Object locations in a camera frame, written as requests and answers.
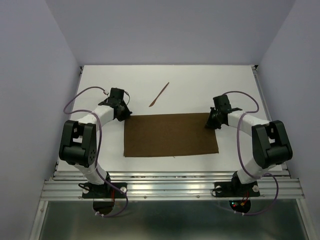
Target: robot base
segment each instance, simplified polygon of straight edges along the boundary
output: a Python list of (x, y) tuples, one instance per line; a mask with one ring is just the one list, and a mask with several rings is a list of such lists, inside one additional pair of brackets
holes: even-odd
[[(126, 182), (113, 182), (113, 186), (120, 189), (125, 187), (127, 189)], [(110, 188), (106, 183), (102, 185), (95, 185), (89, 182), (83, 183), (81, 185), (82, 191), (82, 198), (83, 199), (111, 199), (114, 191), (113, 197), (115, 199), (125, 199), (125, 195), (121, 194), (120, 192)]]
[(247, 192), (250, 197), (260, 197), (258, 183), (254, 181), (234, 188), (231, 181), (218, 181), (214, 183), (212, 195), (216, 198), (242, 198)]

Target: screw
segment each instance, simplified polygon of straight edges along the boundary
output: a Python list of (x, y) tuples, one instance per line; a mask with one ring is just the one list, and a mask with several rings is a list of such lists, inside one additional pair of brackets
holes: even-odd
[(126, 188), (125, 186), (122, 186), (122, 187), (120, 188), (120, 190), (121, 190), (122, 192), (124, 192), (124, 193), (127, 192), (127, 188)]
[(215, 191), (216, 191), (218, 194), (222, 193), (222, 187), (221, 187), (221, 186), (216, 186), (216, 187), (215, 187)]
[(253, 190), (255, 193), (257, 193), (257, 192), (259, 192), (259, 187), (258, 187), (257, 185), (254, 185), (254, 186), (252, 187), (252, 190)]

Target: brown fabric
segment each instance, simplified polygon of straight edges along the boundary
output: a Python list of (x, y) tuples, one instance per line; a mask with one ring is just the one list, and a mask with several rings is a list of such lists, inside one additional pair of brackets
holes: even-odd
[(215, 131), (205, 128), (208, 117), (208, 113), (131, 116), (124, 123), (124, 156), (218, 153)]

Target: white wall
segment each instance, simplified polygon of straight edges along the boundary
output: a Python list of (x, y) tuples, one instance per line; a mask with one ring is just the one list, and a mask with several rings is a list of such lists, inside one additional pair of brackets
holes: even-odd
[(1, 0), (0, 33), (0, 239), (25, 240), (79, 66), (44, 0)]
[(258, 67), (273, 119), (285, 123), (299, 177), (320, 231), (320, 1), (297, 0)]
[(84, 64), (258, 64), (294, 0), (46, 0)]

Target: metal frame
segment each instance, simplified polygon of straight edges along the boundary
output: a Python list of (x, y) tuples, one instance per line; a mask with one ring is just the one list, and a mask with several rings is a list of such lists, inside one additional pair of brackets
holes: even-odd
[[(263, 103), (268, 120), (271, 120), (265, 97), (263, 95), (257, 70), (252, 66), (252, 72)], [(288, 167), (282, 165), (282, 171), (273, 171), (279, 182), (279, 199), (296, 199), (307, 236), (310, 240), (317, 240), (308, 211), (305, 196), (298, 179), (291, 179)], [(129, 201), (217, 201), (234, 200), (231, 198), (217, 198), (212, 196), (214, 183), (230, 181), (233, 172), (110, 172), (112, 182), (126, 182)], [(40, 237), (42, 225), (49, 201), (92, 201), (83, 199), (82, 190), (78, 183), (85, 178), (77, 171), (55, 171), (49, 181), (45, 181), (40, 197), (39, 206), (34, 220), (30, 240)], [(264, 177), (258, 181), (261, 196), (255, 199), (273, 199), (276, 185), (272, 178)]]
[[(233, 172), (110, 172), (113, 183), (126, 182), (127, 196), (130, 201), (215, 201), (221, 198), (213, 197), (211, 192), (214, 183), (230, 181)], [(288, 175), (277, 174), (279, 183), (279, 199), (301, 199), (304, 197), (298, 179)], [(41, 201), (92, 201), (82, 199), (82, 189), (78, 183), (85, 182), (83, 177), (77, 180), (46, 181), (40, 197)], [(273, 199), (276, 185), (271, 177), (258, 180), (261, 196), (257, 199)]]

